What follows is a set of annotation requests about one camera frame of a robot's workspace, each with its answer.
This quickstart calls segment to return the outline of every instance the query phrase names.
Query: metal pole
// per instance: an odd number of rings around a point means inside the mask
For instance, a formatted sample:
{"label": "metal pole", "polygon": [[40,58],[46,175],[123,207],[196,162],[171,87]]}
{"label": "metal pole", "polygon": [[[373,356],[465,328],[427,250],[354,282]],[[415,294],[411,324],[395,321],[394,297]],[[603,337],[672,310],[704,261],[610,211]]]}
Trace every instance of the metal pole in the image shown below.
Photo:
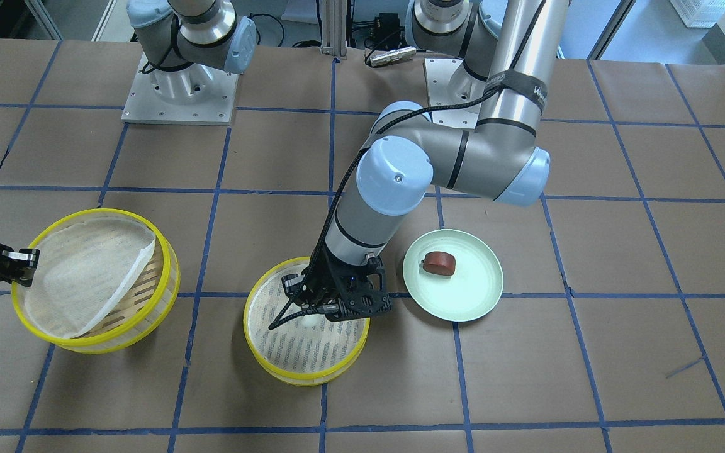
{"label": "metal pole", "polygon": [[320,0],[320,52],[346,57],[346,0]]}
{"label": "metal pole", "polygon": [[612,17],[609,18],[609,22],[606,24],[606,28],[604,28],[604,31],[598,37],[598,41],[592,48],[592,52],[589,52],[587,60],[600,60],[604,52],[606,52],[606,48],[612,43],[613,38],[617,34],[617,30],[622,25],[622,21],[628,17],[628,13],[634,7],[634,3],[636,3],[636,0],[622,0],[617,5],[617,9],[615,9],[614,14],[612,14]]}
{"label": "metal pole", "polygon": [[24,0],[24,4],[32,12],[38,26],[43,28],[50,38],[57,41],[63,40],[63,35],[60,34],[57,24],[49,17],[49,12],[41,0]]}

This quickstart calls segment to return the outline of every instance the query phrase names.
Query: grid line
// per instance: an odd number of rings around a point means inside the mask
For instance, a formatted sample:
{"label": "grid line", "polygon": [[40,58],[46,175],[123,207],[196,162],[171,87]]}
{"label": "grid line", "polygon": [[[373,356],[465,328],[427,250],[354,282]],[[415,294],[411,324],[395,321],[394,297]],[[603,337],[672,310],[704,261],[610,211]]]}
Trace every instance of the grid line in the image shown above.
{"label": "grid line", "polygon": [[693,117],[693,121],[695,121],[696,127],[699,129],[699,132],[701,132],[701,137],[704,138],[704,143],[707,144],[707,148],[710,150],[710,154],[712,155],[712,158],[714,160],[714,163],[716,163],[717,169],[720,170],[720,174],[723,176],[723,181],[725,181],[725,170],[723,169],[722,164],[720,163],[720,159],[717,158],[717,154],[714,151],[714,148],[712,147],[712,144],[710,143],[709,138],[707,137],[707,133],[704,132],[704,128],[701,126],[701,123],[699,123],[699,118],[695,115],[695,112],[693,111],[693,107],[690,105],[690,101],[687,101],[687,96],[684,95],[684,91],[682,91],[682,87],[678,85],[678,81],[676,80],[676,76],[673,75],[673,70],[670,69],[670,66],[666,66],[668,75],[670,75],[670,80],[673,81],[673,85],[676,85],[676,89],[678,90],[679,95],[682,97],[682,101],[684,101],[684,105],[687,106],[687,111],[690,112],[690,116]]}
{"label": "grid line", "polygon": [[[438,226],[446,227],[444,207],[441,202],[441,187],[435,186],[435,207],[438,212]],[[460,324],[452,322],[452,338],[455,341],[455,361],[458,365],[458,383],[461,388],[461,410],[463,411],[463,430],[466,433],[466,450],[475,453],[475,440],[471,433],[471,413],[469,412],[469,393],[466,390],[466,369],[463,366],[463,343],[461,342]]]}
{"label": "grid line", "polygon": [[[650,420],[606,421],[609,428],[627,427],[701,427],[702,425],[725,425],[725,418],[664,418]],[[472,431],[496,430],[576,430],[600,428],[599,422],[516,422],[516,423],[472,423]],[[179,428],[179,435],[262,435],[262,433],[318,433],[320,427],[188,427]],[[439,425],[346,425],[326,428],[327,433],[383,433],[420,431],[463,431],[461,423]],[[22,429],[0,429],[0,437],[17,436]],[[93,428],[31,428],[26,436],[85,436],[85,435],[169,435],[172,428],[130,428],[124,430],[100,430]]]}
{"label": "grid line", "polygon": [[572,290],[570,289],[570,284],[567,282],[566,272],[564,270],[564,262],[563,260],[561,260],[561,250],[558,248],[558,240],[556,239],[555,229],[553,228],[553,219],[550,217],[550,209],[547,206],[547,199],[546,195],[544,195],[544,192],[541,193],[541,207],[544,210],[544,218],[546,219],[547,226],[550,229],[550,242],[553,245],[553,253],[556,257],[558,272],[561,273],[561,281],[564,284],[567,307],[570,310],[570,318],[572,318],[573,328],[575,328],[575,336],[576,338],[578,338],[578,346],[581,349],[583,365],[587,372],[590,389],[592,389],[592,398],[595,400],[595,410],[598,413],[598,427],[601,429],[602,436],[604,436],[604,445],[606,447],[607,453],[612,453],[612,439],[609,438],[608,426],[606,424],[606,416],[604,415],[604,407],[602,406],[602,402],[600,399],[598,384],[595,380],[595,373],[592,370],[592,362],[589,359],[587,343],[586,341],[584,341],[583,332],[581,331],[581,323],[578,321],[578,312],[575,309],[575,302],[573,301]]}
{"label": "grid line", "polygon": [[49,61],[47,63],[46,68],[43,70],[43,74],[41,74],[40,80],[38,80],[38,85],[35,86],[35,91],[32,92],[32,97],[30,98],[30,103],[26,105],[26,109],[24,109],[23,115],[21,115],[21,120],[18,122],[18,126],[15,129],[15,132],[13,133],[13,136],[11,137],[11,141],[8,143],[8,147],[5,149],[5,153],[2,156],[2,161],[0,162],[0,170],[2,169],[2,166],[5,163],[5,160],[8,158],[9,153],[11,153],[13,147],[15,146],[15,141],[18,138],[18,135],[21,133],[22,128],[24,127],[24,123],[26,123],[26,117],[29,116],[30,111],[32,110],[32,106],[35,104],[35,101],[38,99],[38,93],[41,92],[41,88],[43,88],[43,83],[47,80],[47,77],[49,76],[49,71],[52,69],[52,64],[55,63],[55,57],[58,55],[58,51],[60,51],[60,44],[63,44],[61,41],[58,41],[57,44],[55,44],[55,50],[52,51],[51,57],[49,57]]}
{"label": "grid line", "polygon": [[[0,296],[9,295],[11,292],[0,289]],[[586,299],[679,299],[682,296],[687,299],[725,299],[725,293],[578,293],[570,289],[573,298]],[[179,298],[193,298],[199,295],[200,298],[247,298],[250,293],[244,292],[218,292],[201,291],[199,293],[178,293]],[[395,299],[412,299],[410,293],[388,293]],[[503,299],[550,299],[566,298],[566,293],[503,293]]]}
{"label": "grid line", "polygon": [[673,262],[670,260],[670,255],[668,255],[667,248],[665,247],[665,242],[662,240],[661,234],[659,233],[659,228],[656,226],[656,219],[653,218],[653,212],[651,211],[651,207],[648,204],[647,201],[644,200],[645,194],[642,190],[642,185],[639,183],[639,179],[636,177],[636,171],[634,170],[634,166],[631,162],[631,158],[628,155],[628,151],[625,147],[625,143],[622,141],[621,134],[619,134],[619,129],[617,128],[617,125],[614,123],[614,117],[612,116],[612,112],[609,109],[608,103],[606,101],[606,97],[604,95],[604,92],[602,91],[602,88],[600,86],[600,83],[598,82],[598,78],[595,75],[595,69],[592,68],[592,63],[590,61],[587,61],[587,67],[589,68],[590,75],[592,75],[592,80],[595,83],[595,87],[598,89],[598,95],[600,96],[600,100],[602,104],[604,104],[604,108],[606,109],[606,115],[608,115],[609,121],[612,121],[612,128],[614,129],[615,136],[617,138],[617,141],[619,143],[619,147],[621,148],[622,155],[625,158],[625,161],[628,165],[628,169],[631,172],[631,176],[634,180],[634,184],[636,186],[637,191],[639,192],[639,197],[641,197],[642,204],[645,208],[645,213],[648,216],[648,221],[650,221],[651,227],[653,229],[653,234],[656,236],[656,241],[659,243],[659,249],[661,250],[662,256],[665,258],[665,263],[667,264],[668,270],[670,271],[670,276],[673,279],[673,283],[676,285],[676,290],[679,295],[679,299],[682,302],[682,307],[684,309],[685,315],[687,316],[688,322],[690,322],[690,327],[693,330],[693,336],[695,337],[695,341],[697,342],[697,345],[699,345],[699,350],[701,350],[701,356],[704,358],[704,363],[707,365],[707,372],[710,374],[710,378],[712,379],[712,383],[714,387],[716,388],[717,397],[720,399],[721,405],[723,407],[723,411],[725,412],[725,396],[723,395],[723,390],[721,389],[720,382],[717,380],[716,373],[714,372],[714,368],[711,364],[710,357],[707,355],[707,349],[704,347],[704,342],[701,339],[701,333],[699,333],[699,328],[697,328],[697,325],[695,324],[695,320],[693,319],[693,314],[690,312],[690,307],[687,306],[687,299],[683,296],[682,286],[679,283],[678,276],[676,275],[676,270],[673,267]]}
{"label": "grid line", "polygon": [[119,153],[121,153],[121,148],[125,144],[125,137],[127,136],[127,127],[128,126],[129,126],[129,124],[125,123],[123,125],[123,127],[121,128],[121,134],[119,135],[119,141],[116,144],[116,150],[113,152],[113,158],[111,159],[111,164],[108,167],[106,181],[103,183],[103,189],[100,191],[100,198],[97,201],[98,208],[103,207],[103,201],[106,198],[106,193],[108,193],[108,186],[110,186],[110,180],[113,177],[113,170],[116,169],[116,164],[119,161]]}
{"label": "grid line", "polygon": [[175,403],[175,412],[172,416],[172,429],[169,435],[169,444],[167,445],[167,453],[175,451],[175,442],[179,431],[179,422],[181,421],[181,410],[184,405],[184,393],[186,390],[186,382],[189,377],[189,367],[192,365],[192,349],[195,341],[195,330],[198,327],[198,313],[200,311],[201,291],[203,290],[203,280],[206,273],[206,267],[209,263],[209,252],[211,249],[212,234],[214,232],[214,219],[216,218],[216,209],[220,201],[220,186],[222,177],[225,174],[225,164],[228,160],[228,150],[231,141],[231,128],[225,131],[225,141],[222,147],[222,157],[220,158],[220,167],[218,175],[216,175],[216,183],[214,184],[212,206],[209,214],[209,226],[206,229],[206,237],[203,244],[203,257],[201,258],[201,268],[198,273],[198,284],[195,287],[195,300],[192,307],[192,326],[189,328],[189,335],[186,341],[186,352],[184,353],[184,366],[181,369],[181,381],[178,385],[178,394]]}
{"label": "grid line", "polygon": [[[19,186],[18,184],[0,184],[0,190],[35,190],[46,192],[99,192],[102,186]],[[141,193],[213,193],[212,189],[195,189],[187,187],[106,187],[106,192],[141,192]],[[268,190],[268,189],[219,189],[219,193],[233,195],[300,195],[332,197],[334,190]],[[468,193],[425,193],[426,198],[479,198]],[[657,203],[720,203],[725,198],[657,198],[657,197],[614,197],[597,195],[545,195],[548,200],[575,201],[656,201]]]}

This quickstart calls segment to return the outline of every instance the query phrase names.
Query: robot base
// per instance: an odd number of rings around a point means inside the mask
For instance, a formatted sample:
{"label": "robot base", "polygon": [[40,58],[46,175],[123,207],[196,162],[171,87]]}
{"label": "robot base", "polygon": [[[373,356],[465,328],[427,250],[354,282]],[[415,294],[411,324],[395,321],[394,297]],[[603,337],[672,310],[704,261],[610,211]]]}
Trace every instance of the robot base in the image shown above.
{"label": "robot base", "polygon": [[[463,63],[459,58],[427,58],[424,60],[425,75],[427,77],[427,94],[430,106],[449,106],[465,103],[471,100],[454,97],[454,90],[449,87],[452,75]],[[458,129],[473,129],[477,124],[480,106],[472,109],[455,109],[454,111],[432,112],[432,122]]]}
{"label": "robot base", "polygon": [[[226,74],[199,64],[178,74],[161,74],[161,71],[142,74],[145,63],[147,58],[142,55],[121,112],[125,123],[230,126],[238,74]],[[172,95],[159,95],[165,89]]]}

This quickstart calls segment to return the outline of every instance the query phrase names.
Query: black cable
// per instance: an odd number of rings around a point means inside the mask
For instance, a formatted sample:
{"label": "black cable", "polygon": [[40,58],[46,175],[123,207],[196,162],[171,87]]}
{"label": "black cable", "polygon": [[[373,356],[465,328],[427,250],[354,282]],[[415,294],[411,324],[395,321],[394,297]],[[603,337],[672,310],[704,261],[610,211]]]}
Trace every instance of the black cable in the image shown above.
{"label": "black cable", "polygon": [[[530,39],[530,35],[533,32],[533,29],[536,26],[536,21],[539,18],[539,15],[541,14],[541,10],[544,7],[544,3],[546,3],[546,0],[541,0],[539,3],[538,8],[536,9],[536,13],[533,14],[533,18],[531,19],[529,26],[527,26],[527,31],[524,34],[524,37],[522,38],[522,42],[520,43],[519,47],[516,49],[516,54],[513,57],[513,60],[511,61],[511,64],[509,65],[509,69],[514,69],[516,64],[519,63],[519,59],[521,58],[522,52],[524,51],[525,46],[527,45],[527,40]],[[433,111],[445,111],[445,109],[464,109],[470,106],[475,106],[477,104],[482,103],[486,99],[494,96],[495,94],[498,94],[498,92],[503,91],[503,86],[495,86],[491,89],[487,89],[486,92],[483,93],[483,95],[480,98],[475,99],[474,101],[469,101],[468,103],[461,103],[461,104],[455,104],[451,106],[432,106],[432,107],[425,107],[423,109],[418,109],[418,111],[412,111],[406,115],[402,115],[399,118],[395,118],[395,120],[390,121],[390,123],[386,124],[385,126],[380,127],[379,131],[376,132],[377,135],[382,135],[385,131],[388,131],[391,127],[395,126],[395,124],[401,123],[401,121],[409,120],[409,118],[414,118],[418,115],[423,115],[425,113],[433,112]],[[330,225],[332,223],[332,218],[334,217],[334,212],[337,209],[337,204],[340,201],[340,195],[343,193],[343,189],[346,188],[346,183],[348,183],[349,178],[351,178],[351,174],[354,172],[354,169],[356,169],[357,165],[359,165],[360,160],[362,160],[363,155],[368,151],[368,148],[363,147],[363,149],[360,149],[360,151],[355,155],[354,160],[352,160],[351,165],[349,165],[348,169],[346,170],[346,174],[343,175],[342,180],[340,180],[340,184],[337,186],[337,190],[334,192],[334,197],[332,198],[332,204],[329,207],[329,212],[326,215],[326,219],[323,223],[323,228],[320,230],[320,235],[318,236],[317,243],[315,244],[315,247],[313,249],[312,254],[310,255],[310,264],[307,265],[306,269],[304,270],[304,278],[302,282],[307,282],[310,280],[314,267],[313,263],[315,262],[315,258],[317,257],[318,253],[320,253],[320,249],[323,247],[325,241],[326,241],[326,234],[329,232]],[[279,312],[279,315],[276,316],[276,318],[271,322],[268,329],[273,330],[276,329],[276,327],[281,326],[285,322],[291,321],[295,318],[299,318],[299,316],[305,316],[305,315],[311,315],[310,310],[314,310],[314,307],[306,307],[305,309],[302,309],[300,312],[293,313],[292,315],[286,316],[286,318],[282,318],[284,313],[287,311],[287,309],[293,304],[294,300],[296,300],[297,296],[300,294],[300,290],[298,290],[290,299],[287,300],[287,303],[284,305],[284,308]]]}
{"label": "black cable", "polygon": [[[279,20],[279,18],[275,17],[272,14],[267,14],[267,13],[248,14],[248,18],[250,18],[250,20],[253,20],[254,17],[259,17],[259,16],[262,16],[262,17],[270,17],[274,21],[276,21],[277,23],[279,23],[279,26],[281,28],[281,40],[279,40],[279,44],[276,47],[277,48],[280,48],[281,47],[281,44],[284,43],[284,35],[285,35],[285,32],[284,32],[284,23],[282,23]],[[262,40],[262,37],[261,37],[261,35],[259,35],[259,29],[257,29],[256,30],[256,43],[258,44],[259,41],[261,41],[261,40]]]}
{"label": "black cable", "polygon": [[[527,26],[527,31],[524,32],[524,36],[522,37],[522,41],[520,42],[518,48],[516,48],[516,53],[514,54],[513,60],[511,60],[511,64],[509,64],[509,69],[514,69],[516,67],[516,64],[519,63],[519,59],[522,56],[522,52],[524,51],[525,46],[527,45],[527,40],[530,39],[530,35],[533,32],[533,28],[536,26],[536,21],[539,19],[539,15],[541,14],[542,8],[544,8],[544,3],[547,3],[547,0],[541,0],[539,3],[539,7],[536,8],[535,14],[533,14],[533,17],[530,20],[529,26]],[[388,131],[391,127],[395,126],[398,123],[401,123],[401,121],[410,120],[411,118],[417,117],[418,115],[423,115],[425,113],[434,112],[434,111],[449,111],[449,109],[465,109],[471,106],[476,106],[477,104],[482,103],[486,99],[490,98],[491,96],[494,96],[495,94],[498,94],[498,92],[501,92],[503,90],[502,86],[496,86],[491,89],[487,89],[483,95],[480,98],[475,99],[474,101],[469,101],[468,103],[463,104],[456,104],[454,106],[431,106],[431,107],[425,107],[423,109],[418,109],[418,111],[412,111],[406,115],[402,115],[399,118],[395,118],[395,120],[391,121],[390,123],[386,124],[385,126],[382,126],[379,131],[376,132],[377,135],[383,134],[385,131]]]}
{"label": "black cable", "polygon": [[298,41],[297,43],[293,44],[294,48],[314,48],[317,46],[320,46],[320,41],[316,40]]}
{"label": "black cable", "polygon": [[164,63],[164,60],[167,60],[167,57],[169,57],[169,52],[172,52],[172,49],[175,48],[176,40],[178,33],[181,31],[181,26],[183,24],[179,22],[178,16],[173,14],[172,15],[172,25],[170,27],[170,34],[172,35],[172,38],[170,39],[169,48],[167,48],[166,52],[164,52],[164,56],[161,57],[161,61],[159,61],[158,64],[150,62],[150,59],[147,59],[147,63],[144,63],[144,66],[139,69],[139,72],[141,74],[150,74],[150,72],[155,71],[155,69],[161,68],[161,64]]}

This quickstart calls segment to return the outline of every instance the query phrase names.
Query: plate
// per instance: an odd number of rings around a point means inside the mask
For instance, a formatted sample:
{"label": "plate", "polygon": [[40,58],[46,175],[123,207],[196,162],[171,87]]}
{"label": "plate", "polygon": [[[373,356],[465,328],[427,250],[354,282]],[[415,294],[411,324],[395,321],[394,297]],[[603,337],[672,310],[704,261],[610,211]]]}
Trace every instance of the plate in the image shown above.
{"label": "plate", "polygon": [[[438,276],[421,269],[429,252],[455,257],[455,273]],[[414,241],[402,265],[415,302],[447,321],[472,321],[492,311],[503,293],[503,269],[497,255],[479,238],[460,230],[434,230]]]}

